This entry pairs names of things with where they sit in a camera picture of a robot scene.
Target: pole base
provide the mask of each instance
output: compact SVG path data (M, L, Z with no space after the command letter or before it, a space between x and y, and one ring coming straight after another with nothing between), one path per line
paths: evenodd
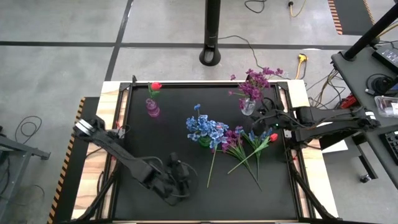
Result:
M215 66L220 60L221 54L218 47L210 47L205 44L199 55L200 63L206 66Z

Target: black floor stripe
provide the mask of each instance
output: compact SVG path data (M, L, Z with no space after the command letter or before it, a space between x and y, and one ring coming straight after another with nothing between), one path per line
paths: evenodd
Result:
M124 31L126 30L127 21L129 20L129 14L130 14L132 2L133 2L133 0L127 1L126 9L124 10L124 14L123 14L123 18L122 18L122 23L120 24L118 37L116 38L116 43L115 43L115 46L112 51L111 60L109 61L108 69L106 71L105 81L111 81L111 79L112 79L113 70L114 70L114 66L116 64L116 59L118 58L120 46L121 46L121 43L123 40Z
M133 48L193 48L201 49L203 44L197 43L122 43L121 47ZM221 49L250 49L248 44L218 44ZM295 45L295 44L251 44L253 49L274 49L274 50L348 50L350 45Z
M36 41L0 41L0 46L33 47L113 47L110 42L36 42Z

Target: concrete floor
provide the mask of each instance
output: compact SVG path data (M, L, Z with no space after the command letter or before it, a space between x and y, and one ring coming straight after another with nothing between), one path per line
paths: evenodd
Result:
M220 37L240 35L252 44L350 45L359 37L336 33L326 0L307 0L303 12L290 18L286 1L268 0L263 13L254 14L243 0L222 1ZM299 6L303 0L296 0ZM126 0L0 0L0 41L115 42ZM393 5L393 0L368 0L375 20ZM204 0L134 0L123 42L202 43ZM396 40L398 29L384 40ZM237 38L220 43L245 44ZM308 86L329 74L330 56L337 50L255 49L259 64L280 67L293 78L298 53L308 55L305 82ZM15 47L0 46L0 124L13 136L22 118L43 119L40 131L27 143L52 152L48 161L33 158L20 194L37 198L38 184L46 192L43 202L16 206L8 223L47 221L53 193L72 130L78 102L84 96L99 96L113 48L109 47ZM222 61L204 67L200 49L122 48L112 80L225 80L233 73L244 78L256 66L249 49L221 49ZM335 80L336 85L346 86ZM322 85L308 91L315 96ZM343 92L345 97L349 90ZM323 102L336 95L325 90ZM357 159L335 163L325 158L336 206L347 220L397 223L398 191L388 179L372 150L364 146L378 180L361 184L363 168Z

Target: wooden platform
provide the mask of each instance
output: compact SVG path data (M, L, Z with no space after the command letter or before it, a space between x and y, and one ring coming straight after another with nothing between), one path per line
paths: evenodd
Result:
M112 128L112 122L114 118L114 112L116 108L120 83L121 82L104 82L102 87L101 97L99 99L99 104L96 114L99 117L101 117L103 120L105 120L106 129ZM290 93L289 96L292 102L292 106L293 107L309 106L304 82L302 80L288 80L287 83L289 86L289 93ZM285 93L283 90L281 90L281 97L282 99L285 99ZM126 106L126 98L127 96L123 98L119 123L123 123L123 117L124 117L123 113L124 113L124 108ZM312 141L310 145L319 147L319 142ZM87 153L90 153L97 148L98 146L90 144ZM338 214L336 211L335 201L331 191L329 178L326 172L326 166L323 161L321 150L306 148L303 150L303 156L304 156L305 168L307 171L308 181L310 183L311 190L317 196L322 205L332 215L337 217ZM104 170L105 160L106 160L105 150L100 150L86 159L83 168L83 174L80 180L80 185L75 202L75 207L73 210L72 219L78 218L80 215L82 215L86 210L86 208L96 197L97 181L98 177ZM295 164L296 168L299 170L299 165L297 160L295 161ZM307 208L305 195L300 187L299 190L300 190L300 199L302 207ZM111 191L109 190L104 204L104 210L103 210L104 218L108 214L110 192ZM307 209L304 209L303 212L305 217L309 217Z

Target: plastic container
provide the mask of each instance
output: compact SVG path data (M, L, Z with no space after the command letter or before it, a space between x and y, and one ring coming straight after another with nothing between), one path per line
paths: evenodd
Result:
M398 118L398 98L376 96L374 101L381 116Z

